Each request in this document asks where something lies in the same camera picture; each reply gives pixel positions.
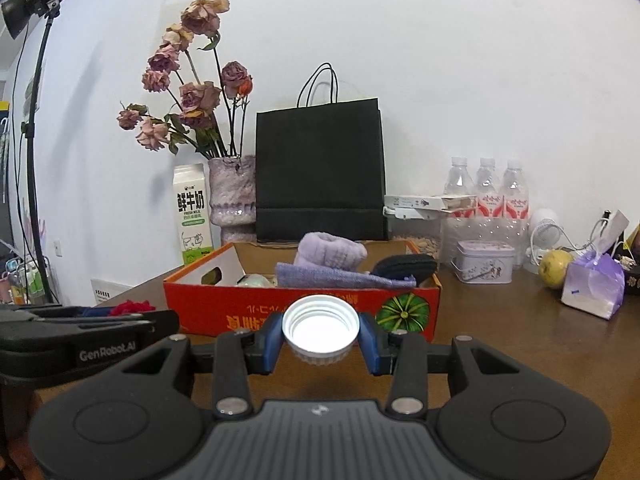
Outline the right clear water bottle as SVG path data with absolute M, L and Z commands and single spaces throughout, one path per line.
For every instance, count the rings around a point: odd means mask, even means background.
M 526 220 L 529 214 L 528 184 L 522 164 L 509 159 L 502 177 L 503 217 L 511 220 Z

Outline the black fabric pouch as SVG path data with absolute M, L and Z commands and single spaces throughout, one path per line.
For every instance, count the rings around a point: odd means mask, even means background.
M 427 254 L 393 255 L 380 260 L 371 270 L 373 275 L 388 280 L 407 281 L 413 278 L 416 284 L 430 278 L 437 270 L 437 261 Z

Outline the purple drawstring fabric pouch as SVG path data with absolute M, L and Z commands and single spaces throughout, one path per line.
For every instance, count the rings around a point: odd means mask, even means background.
M 415 288 L 413 276 L 402 280 L 382 278 L 371 273 L 333 269 L 328 266 L 296 266 L 279 262 L 274 268 L 278 285 L 308 289 L 401 289 Z

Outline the clear water bottle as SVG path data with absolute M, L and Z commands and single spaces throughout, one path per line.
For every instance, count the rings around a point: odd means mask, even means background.
M 511 220 L 526 220 L 529 214 L 528 184 L 522 164 L 509 159 L 502 177 L 503 217 Z
M 444 186 L 444 193 L 449 196 L 471 195 L 474 183 L 469 173 L 466 157 L 453 157 L 451 167 Z
M 476 215 L 482 218 L 501 218 L 504 196 L 493 158 L 482 158 L 475 178 Z

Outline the white floral tin box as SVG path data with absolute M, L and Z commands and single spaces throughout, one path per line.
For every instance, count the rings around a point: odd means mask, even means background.
M 515 249 L 503 242 L 460 240 L 451 261 L 457 279 L 470 285 L 502 285 L 512 282 Z

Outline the middle clear water bottle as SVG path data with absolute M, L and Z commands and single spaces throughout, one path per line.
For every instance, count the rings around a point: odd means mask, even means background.
M 501 218 L 504 196 L 493 158 L 482 158 L 475 178 L 476 215 L 482 218 Z

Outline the purple textured ceramic vase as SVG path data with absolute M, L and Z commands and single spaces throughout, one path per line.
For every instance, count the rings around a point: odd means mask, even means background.
M 254 155 L 208 162 L 209 220 L 220 227 L 223 245 L 256 240 L 255 162 Z

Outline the purple knitted sock roll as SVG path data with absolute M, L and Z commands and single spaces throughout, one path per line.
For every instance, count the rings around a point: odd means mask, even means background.
M 348 238 L 325 232 L 306 233 L 297 245 L 294 266 L 356 271 L 367 248 Z

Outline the dried rose bouquet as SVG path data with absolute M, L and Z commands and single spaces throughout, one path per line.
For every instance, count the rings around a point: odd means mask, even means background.
M 122 104 L 119 128 L 132 131 L 148 151 L 190 146 L 207 160 L 244 155 L 245 124 L 253 76 L 238 61 L 221 62 L 221 15 L 230 0 L 193 0 L 168 25 L 141 76 L 144 91 L 171 99 L 166 114 L 141 103 Z

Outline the white flat carton box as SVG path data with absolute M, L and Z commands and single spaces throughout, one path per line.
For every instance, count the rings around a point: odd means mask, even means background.
M 473 210 L 476 207 L 476 197 L 474 195 L 386 195 L 384 205 L 392 209 L 428 210 L 452 214 Z

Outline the orange cardboard box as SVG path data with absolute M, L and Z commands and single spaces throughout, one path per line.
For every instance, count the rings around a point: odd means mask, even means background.
M 365 313 L 382 330 L 434 338 L 442 283 L 432 274 L 416 287 L 290 287 L 277 276 L 294 263 L 295 245 L 231 243 L 164 279 L 168 308 L 182 329 L 218 336 L 231 330 L 259 330 L 275 313 L 284 316 L 290 336 L 310 336 L 317 328 L 346 330 Z

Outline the white green milk carton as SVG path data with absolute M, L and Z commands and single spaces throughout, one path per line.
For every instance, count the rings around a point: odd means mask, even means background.
M 203 165 L 177 166 L 172 185 L 182 261 L 191 264 L 214 250 Z

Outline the small white desk fan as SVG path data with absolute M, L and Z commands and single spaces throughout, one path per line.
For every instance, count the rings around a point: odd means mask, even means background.
M 523 268 L 537 274 L 542 257 L 555 248 L 561 235 L 558 215 L 549 208 L 536 209 L 528 219 Z

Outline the yellow green apple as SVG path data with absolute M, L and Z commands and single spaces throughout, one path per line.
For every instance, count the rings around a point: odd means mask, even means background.
M 555 249 L 547 252 L 540 260 L 538 276 L 551 289 L 563 287 L 568 266 L 574 261 L 570 252 Z

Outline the white paper card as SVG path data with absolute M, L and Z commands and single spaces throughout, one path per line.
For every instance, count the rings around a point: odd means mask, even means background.
M 103 304 L 131 288 L 130 285 L 102 280 L 102 278 L 92 278 L 90 284 L 96 304 Z

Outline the clear plastic food container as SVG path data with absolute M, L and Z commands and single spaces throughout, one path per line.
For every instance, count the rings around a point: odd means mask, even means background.
M 387 221 L 390 240 L 410 240 L 421 254 L 439 260 L 444 238 L 442 215 L 436 211 L 414 208 L 390 208 L 383 214 Z

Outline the black paper shopping bag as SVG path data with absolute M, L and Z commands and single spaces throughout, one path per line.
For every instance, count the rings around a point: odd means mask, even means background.
M 297 99 L 330 74 L 330 102 L 256 116 L 256 236 L 297 242 L 308 232 L 387 240 L 382 118 L 378 100 L 341 102 L 337 74 L 320 64 Z

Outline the red fabric item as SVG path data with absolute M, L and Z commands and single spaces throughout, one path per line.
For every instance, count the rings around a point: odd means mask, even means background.
M 118 304 L 115 307 L 112 307 L 110 312 L 108 312 L 109 316 L 124 316 L 124 315 L 132 315 L 132 314 L 143 314 L 148 312 L 154 312 L 155 308 L 152 304 L 149 303 L 148 300 L 145 301 L 132 301 L 127 300 Z

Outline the pale green round object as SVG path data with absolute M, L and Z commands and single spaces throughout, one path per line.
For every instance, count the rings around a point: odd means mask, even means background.
M 236 287 L 246 288 L 273 288 L 276 283 L 272 278 L 267 278 L 262 274 L 246 274 L 235 284 Z

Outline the white plastic bottle cap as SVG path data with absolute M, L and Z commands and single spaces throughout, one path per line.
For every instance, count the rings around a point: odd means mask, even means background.
M 326 366 L 349 354 L 358 338 L 359 315 L 343 299 L 311 295 L 285 310 L 282 328 L 284 339 L 300 360 Z

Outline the left clear water bottle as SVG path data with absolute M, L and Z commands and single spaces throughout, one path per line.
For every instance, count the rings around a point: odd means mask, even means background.
M 451 167 L 444 186 L 444 193 L 449 196 L 471 195 L 474 183 L 469 173 L 466 157 L 453 157 Z

